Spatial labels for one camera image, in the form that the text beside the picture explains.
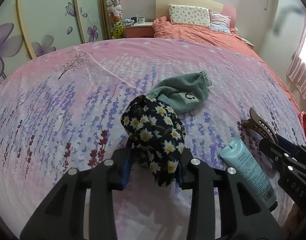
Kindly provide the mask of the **right bedside table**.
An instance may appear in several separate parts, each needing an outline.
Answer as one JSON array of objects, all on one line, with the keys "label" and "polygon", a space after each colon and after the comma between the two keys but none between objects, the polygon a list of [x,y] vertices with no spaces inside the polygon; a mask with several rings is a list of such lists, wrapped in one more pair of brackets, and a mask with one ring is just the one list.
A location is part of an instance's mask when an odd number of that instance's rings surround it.
[{"label": "right bedside table", "polygon": [[246,38],[241,37],[241,40],[244,41],[252,50],[254,50],[254,44],[251,43],[249,40]]}]

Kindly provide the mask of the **pink striped pillow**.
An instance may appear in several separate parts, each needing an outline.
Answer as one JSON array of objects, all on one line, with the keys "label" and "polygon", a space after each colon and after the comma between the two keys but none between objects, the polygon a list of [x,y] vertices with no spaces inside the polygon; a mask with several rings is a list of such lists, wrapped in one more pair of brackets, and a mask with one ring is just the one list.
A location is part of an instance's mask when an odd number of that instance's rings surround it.
[{"label": "pink striped pillow", "polygon": [[229,16],[222,15],[220,13],[214,12],[213,10],[209,10],[209,16],[211,30],[231,35],[231,18]]}]

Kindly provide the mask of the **green terry sock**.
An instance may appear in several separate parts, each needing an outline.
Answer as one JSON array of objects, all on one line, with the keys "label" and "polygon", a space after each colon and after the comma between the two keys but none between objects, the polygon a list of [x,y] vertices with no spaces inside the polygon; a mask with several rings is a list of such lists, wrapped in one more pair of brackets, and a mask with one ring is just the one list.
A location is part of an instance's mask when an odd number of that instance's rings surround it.
[{"label": "green terry sock", "polygon": [[208,99],[211,85],[204,71],[183,74],[162,80],[148,92],[147,97],[166,103],[176,113],[184,113]]}]

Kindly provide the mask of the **white mug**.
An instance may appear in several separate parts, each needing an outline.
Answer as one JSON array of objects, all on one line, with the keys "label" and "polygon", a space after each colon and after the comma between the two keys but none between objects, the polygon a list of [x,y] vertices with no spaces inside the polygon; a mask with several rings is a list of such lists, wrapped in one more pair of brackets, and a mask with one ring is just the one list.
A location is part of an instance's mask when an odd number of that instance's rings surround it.
[{"label": "white mug", "polygon": [[139,23],[145,23],[145,18],[144,18],[144,17],[140,17],[140,18],[138,19],[138,22],[139,22]]}]

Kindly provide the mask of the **pink floral bed sheet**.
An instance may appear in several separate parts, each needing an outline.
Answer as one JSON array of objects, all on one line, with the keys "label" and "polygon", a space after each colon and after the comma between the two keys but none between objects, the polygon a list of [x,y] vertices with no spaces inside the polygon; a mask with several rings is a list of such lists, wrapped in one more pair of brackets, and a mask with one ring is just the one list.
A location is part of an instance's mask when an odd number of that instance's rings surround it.
[{"label": "pink floral bed sheet", "polygon": [[184,40],[131,38],[82,44],[23,64],[0,84],[0,216],[19,236],[70,169],[94,168],[139,138],[140,163],[114,193],[120,239],[185,239],[190,191],[158,185],[173,176],[173,153],[189,148],[224,170],[221,150],[239,137],[272,188],[273,216],[287,224],[292,199],[242,121],[250,109],[276,134],[306,144],[279,77],[252,52]]}]

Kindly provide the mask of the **floral sliding wardrobe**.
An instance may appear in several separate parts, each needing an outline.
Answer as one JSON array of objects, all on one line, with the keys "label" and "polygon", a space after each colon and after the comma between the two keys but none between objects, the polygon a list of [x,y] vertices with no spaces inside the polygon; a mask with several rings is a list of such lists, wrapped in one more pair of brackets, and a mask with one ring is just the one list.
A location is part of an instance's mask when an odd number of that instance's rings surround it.
[{"label": "floral sliding wardrobe", "polygon": [[104,39],[102,0],[3,0],[0,83],[31,59]]}]

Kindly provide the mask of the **pink nightstand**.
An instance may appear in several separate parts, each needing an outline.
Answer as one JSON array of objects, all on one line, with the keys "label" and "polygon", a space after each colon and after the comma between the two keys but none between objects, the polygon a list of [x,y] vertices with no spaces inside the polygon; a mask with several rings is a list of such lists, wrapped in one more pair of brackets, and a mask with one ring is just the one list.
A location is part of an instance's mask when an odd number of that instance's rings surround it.
[{"label": "pink nightstand", "polygon": [[145,22],[126,26],[125,35],[127,38],[154,38],[153,23]]}]

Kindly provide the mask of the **teal cosmetic tube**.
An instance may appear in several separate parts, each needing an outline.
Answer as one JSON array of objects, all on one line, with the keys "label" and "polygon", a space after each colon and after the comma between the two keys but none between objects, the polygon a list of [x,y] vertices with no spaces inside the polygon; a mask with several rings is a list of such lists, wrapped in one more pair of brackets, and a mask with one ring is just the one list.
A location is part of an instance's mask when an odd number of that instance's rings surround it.
[{"label": "teal cosmetic tube", "polygon": [[235,168],[272,212],[277,206],[277,196],[269,179],[239,137],[235,137],[220,151],[220,157],[229,167]]}]

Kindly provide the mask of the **floral white pillow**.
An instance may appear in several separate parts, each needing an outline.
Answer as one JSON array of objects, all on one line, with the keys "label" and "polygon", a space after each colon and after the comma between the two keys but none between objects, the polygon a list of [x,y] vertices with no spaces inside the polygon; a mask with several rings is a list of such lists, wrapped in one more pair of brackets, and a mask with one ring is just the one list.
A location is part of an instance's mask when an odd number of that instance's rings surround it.
[{"label": "floral white pillow", "polygon": [[210,28],[208,8],[169,4],[169,18],[172,24],[186,24]]}]

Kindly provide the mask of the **pink curtain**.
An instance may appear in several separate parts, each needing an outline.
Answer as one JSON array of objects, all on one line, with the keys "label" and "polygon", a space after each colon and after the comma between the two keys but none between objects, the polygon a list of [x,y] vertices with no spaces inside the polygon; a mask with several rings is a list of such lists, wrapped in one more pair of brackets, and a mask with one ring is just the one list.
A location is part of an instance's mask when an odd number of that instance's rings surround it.
[{"label": "pink curtain", "polygon": [[296,51],[292,55],[287,76],[299,90],[303,100],[306,102],[306,12],[301,37]]}]

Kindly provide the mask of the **brown hair clip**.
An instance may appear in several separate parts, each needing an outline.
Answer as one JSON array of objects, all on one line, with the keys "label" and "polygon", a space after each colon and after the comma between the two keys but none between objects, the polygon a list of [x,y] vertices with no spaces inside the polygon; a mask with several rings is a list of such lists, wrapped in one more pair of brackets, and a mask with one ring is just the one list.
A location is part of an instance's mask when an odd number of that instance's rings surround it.
[{"label": "brown hair clip", "polygon": [[269,141],[274,142],[279,145],[277,136],[274,133],[273,129],[269,126],[269,124],[263,120],[254,110],[253,107],[249,110],[250,118],[247,120],[242,120],[241,124],[249,129],[252,129],[263,138],[268,139]]}]

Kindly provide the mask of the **plush toy column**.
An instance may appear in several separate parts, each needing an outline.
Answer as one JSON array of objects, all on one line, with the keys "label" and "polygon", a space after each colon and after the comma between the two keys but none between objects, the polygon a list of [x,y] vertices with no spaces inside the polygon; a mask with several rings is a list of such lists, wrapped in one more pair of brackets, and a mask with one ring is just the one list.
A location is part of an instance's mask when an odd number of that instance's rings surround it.
[{"label": "plush toy column", "polygon": [[111,39],[124,37],[121,0],[106,0],[108,35]]}]

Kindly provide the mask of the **black daisy print cloth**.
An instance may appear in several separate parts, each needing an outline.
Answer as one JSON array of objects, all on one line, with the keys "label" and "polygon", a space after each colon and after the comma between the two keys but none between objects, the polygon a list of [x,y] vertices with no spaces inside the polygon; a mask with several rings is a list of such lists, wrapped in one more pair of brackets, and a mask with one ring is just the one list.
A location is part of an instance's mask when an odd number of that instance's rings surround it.
[{"label": "black daisy print cloth", "polygon": [[145,95],[131,101],[120,118],[134,149],[134,159],[148,168],[160,187],[169,186],[184,151],[186,128],[166,103]]}]

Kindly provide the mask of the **coral orange duvet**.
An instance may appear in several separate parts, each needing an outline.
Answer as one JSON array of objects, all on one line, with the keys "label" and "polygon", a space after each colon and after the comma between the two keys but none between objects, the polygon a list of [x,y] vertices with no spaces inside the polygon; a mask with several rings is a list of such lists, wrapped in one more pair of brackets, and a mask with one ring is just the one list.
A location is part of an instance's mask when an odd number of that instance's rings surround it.
[{"label": "coral orange duvet", "polygon": [[171,24],[166,16],[155,19],[152,27],[155,38],[170,38],[196,43],[207,43],[216,47],[243,53],[257,59],[261,63],[265,63],[234,30],[230,34],[227,34],[196,25]]}]

